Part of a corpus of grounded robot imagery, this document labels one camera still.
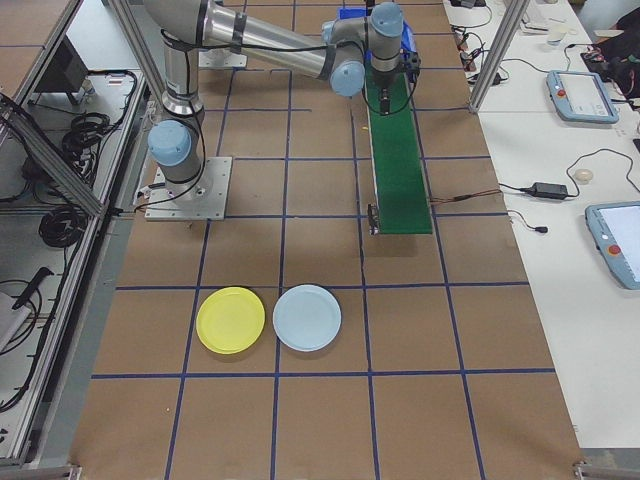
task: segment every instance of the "blue object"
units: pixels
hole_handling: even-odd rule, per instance
[[[402,9],[391,2],[376,5],[371,11],[371,24],[380,35],[399,37],[403,28]]]
[[[367,9],[364,7],[340,7],[338,8],[338,18],[345,20],[347,18],[362,18],[367,15]],[[416,42],[413,39],[413,30],[406,21],[403,21],[402,28],[402,48],[409,52],[417,52]]]
[[[558,115],[567,122],[618,121],[618,112],[597,73],[552,70],[547,87]]]
[[[342,62],[331,74],[331,88],[338,95],[352,97],[364,86],[364,65],[355,60]]]
[[[640,290],[640,202],[591,205],[584,213],[611,273],[625,288]]]
[[[174,167],[189,155],[191,136],[180,122],[164,120],[151,129],[147,144],[160,165]]]

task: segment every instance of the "brown paper floor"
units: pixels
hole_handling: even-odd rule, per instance
[[[73,0],[0,0],[0,87],[14,97]]]
[[[237,8],[317,33],[341,3]],[[497,188],[429,3],[406,11],[431,195]],[[208,152],[234,157],[228,218],[135,220],[71,460],[90,479],[571,479],[580,452],[500,196],[435,207],[433,236],[370,237],[362,100],[249,67],[202,75]],[[282,345],[270,315],[241,354],[199,342],[218,288],[249,287],[271,312],[300,283],[341,305],[324,350]]]

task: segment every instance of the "metal mounting plate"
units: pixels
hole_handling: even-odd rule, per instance
[[[207,55],[200,52],[199,66],[201,70],[228,70],[231,68],[245,68],[247,56],[240,53],[231,53],[227,50],[214,50],[215,55]]]
[[[145,218],[149,221],[189,221],[189,220],[223,220],[227,207],[229,179],[231,178],[231,157],[209,157],[205,162],[203,177],[211,187],[197,201],[178,205],[173,200],[147,207]],[[164,175],[158,169],[155,183],[164,182]],[[149,203],[167,200],[167,190],[152,190]]]

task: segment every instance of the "white desk surface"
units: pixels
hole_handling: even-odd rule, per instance
[[[488,4],[494,11],[491,25],[472,30],[483,40],[492,38],[504,12],[500,0],[488,0]],[[454,24],[472,25],[488,18],[486,9],[447,7]],[[588,37],[567,0],[540,5],[540,9],[566,20],[577,33],[552,48],[546,45],[545,35],[518,32],[507,58],[523,58],[545,70],[563,70],[567,65],[564,46],[587,42]],[[576,48],[570,53],[572,69],[584,71],[579,52]],[[579,156],[606,147],[634,159],[631,178],[640,184],[640,154],[632,143],[640,137],[637,113],[626,105],[620,107],[620,121],[612,126],[563,122],[548,99],[544,74],[520,62],[504,65],[511,80],[490,89],[479,114],[501,182],[518,187],[535,181],[563,183],[574,193],[565,169]],[[583,160],[578,167],[589,168],[595,177],[571,201],[505,195],[507,208],[520,211],[532,225],[549,227],[549,233],[541,235],[525,229],[517,218],[513,222],[582,448],[640,447],[640,292],[618,286],[584,221],[588,205],[640,199],[624,178],[628,166],[625,158],[606,152]]]

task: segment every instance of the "conveyor belt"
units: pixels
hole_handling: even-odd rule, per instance
[[[378,92],[369,70],[367,98],[373,109],[377,108]],[[392,114],[382,116],[369,109],[377,233],[381,234],[433,232],[413,113],[409,106],[402,108],[407,99],[407,84],[399,75],[391,86]]]

